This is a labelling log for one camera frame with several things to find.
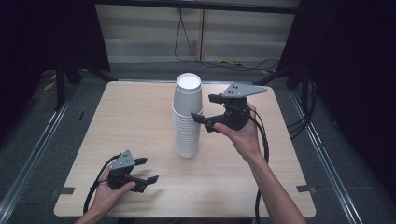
human hand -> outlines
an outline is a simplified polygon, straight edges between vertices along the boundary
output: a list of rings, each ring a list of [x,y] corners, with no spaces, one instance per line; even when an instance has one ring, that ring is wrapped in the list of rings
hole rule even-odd
[[[112,189],[108,186],[106,180],[109,174],[108,167],[105,169],[102,177],[99,179],[99,185],[96,189],[95,198],[91,208],[76,223],[96,223],[113,208],[121,195],[130,191],[136,186],[135,182],[129,182],[119,189]]]
[[[104,214],[104,216],[113,208],[121,195],[130,191],[134,188],[134,186],[136,186],[135,182],[129,182],[119,189],[112,189],[108,186],[106,181],[108,174],[109,169],[107,167],[99,180],[100,184],[96,189],[95,198],[93,199],[93,203],[90,208],[90,210],[96,209],[100,212],[100,214]]]
[[[256,111],[256,107],[254,105],[250,103],[247,104],[251,110]],[[250,111],[250,116],[255,119],[256,113]],[[214,128],[230,138],[233,142],[233,146],[245,161],[250,161],[256,156],[262,155],[257,135],[257,126],[253,121],[249,120],[245,127],[238,131],[230,129],[225,124],[219,122],[215,123]]]

white wall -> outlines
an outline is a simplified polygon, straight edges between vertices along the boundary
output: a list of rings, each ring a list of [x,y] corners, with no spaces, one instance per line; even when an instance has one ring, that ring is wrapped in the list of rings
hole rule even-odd
[[[299,3],[298,0],[208,2],[287,7],[297,7]],[[102,5],[96,9],[111,63],[177,60],[174,49],[178,9]],[[279,58],[293,20],[292,15],[200,9],[182,9],[182,18],[194,55],[203,60],[238,61]],[[193,59],[182,29],[178,40],[177,55]]]

metal frame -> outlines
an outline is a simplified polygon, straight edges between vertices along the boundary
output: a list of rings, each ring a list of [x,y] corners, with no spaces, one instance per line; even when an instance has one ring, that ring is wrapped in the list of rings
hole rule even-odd
[[[297,111],[300,117],[305,118],[304,110],[301,106],[302,101],[300,96],[296,91],[291,92],[291,98],[295,106],[297,107]],[[312,141],[312,144],[315,147],[316,152],[318,153],[318,157],[323,165],[323,168],[326,172],[327,177],[329,177],[329,181],[332,184],[332,188],[340,201],[341,206],[346,213],[346,217],[351,224],[361,224],[361,217],[359,216],[358,210],[355,207],[355,204],[352,201],[352,198],[349,196],[346,187],[344,186],[343,181],[335,170],[334,165],[332,164],[332,160],[330,156],[327,154],[326,148],[323,146],[322,141],[319,138],[319,135],[314,127],[312,122],[308,122],[306,126],[306,130],[308,132],[309,138]]]
[[[222,10],[222,11],[280,13],[280,14],[297,14],[301,12],[310,12],[310,10],[300,9],[297,7],[269,7],[269,6],[259,6],[259,5],[208,3],[208,2],[194,2],[194,1],[94,0],[93,2],[98,5],[135,6],[135,7],[174,7],[174,8],[192,8],[192,9],[211,9],[211,10]]]
[[[20,199],[21,195],[23,194],[30,178],[32,177],[35,168],[38,166],[41,157],[44,155],[47,145],[49,144],[59,123],[61,122],[64,113],[69,105],[69,101],[72,98],[72,95],[74,94],[76,89],[77,87],[71,90],[71,95],[66,99],[64,104],[62,104],[62,106],[52,115],[52,118],[50,119],[46,130],[43,132],[37,144],[35,145],[32,154],[30,155],[29,159],[24,164],[21,172],[18,174],[11,187],[8,188],[7,193],[4,195],[2,201],[0,202],[0,224],[6,224],[12,212],[14,211],[14,208],[17,205],[17,202]]]

forearm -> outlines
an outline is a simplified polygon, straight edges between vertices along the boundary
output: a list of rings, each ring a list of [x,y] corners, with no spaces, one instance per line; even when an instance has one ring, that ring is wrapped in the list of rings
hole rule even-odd
[[[247,161],[274,223],[305,223],[300,210],[285,191],[263,156]]]
[[[76,224],[93,224],[105,216],[106,214],[99,213],[95,209],[90,209],[76,222]]]

wooden table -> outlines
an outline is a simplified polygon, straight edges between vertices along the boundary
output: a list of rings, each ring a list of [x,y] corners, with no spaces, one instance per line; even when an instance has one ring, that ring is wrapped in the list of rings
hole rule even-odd
[[[203,84],[204,115],[224,113],[209,103],[208,94],[225,91],[227,84]],[[279,110],[274,92],[249,96],[261,115],[270,148],[270,166],[304,217],[316,213],[311,195],[300,193],[304,175]],[[172,101],[175,83],[110,82],[96,109],[73,167],[64,184],[75,188],[60,195],[54,212],[59,217],[82,216],[93,180],[104,163],[131,149],[135,158],[146,157],[132,175],[159,175],[144,193],[129,192],[112,217],[254,217],[257,185],[248,164],[221,133],[201,128],[197,155],[184,159],[174,151]],[[261,216],[268,217],[261,202]]]

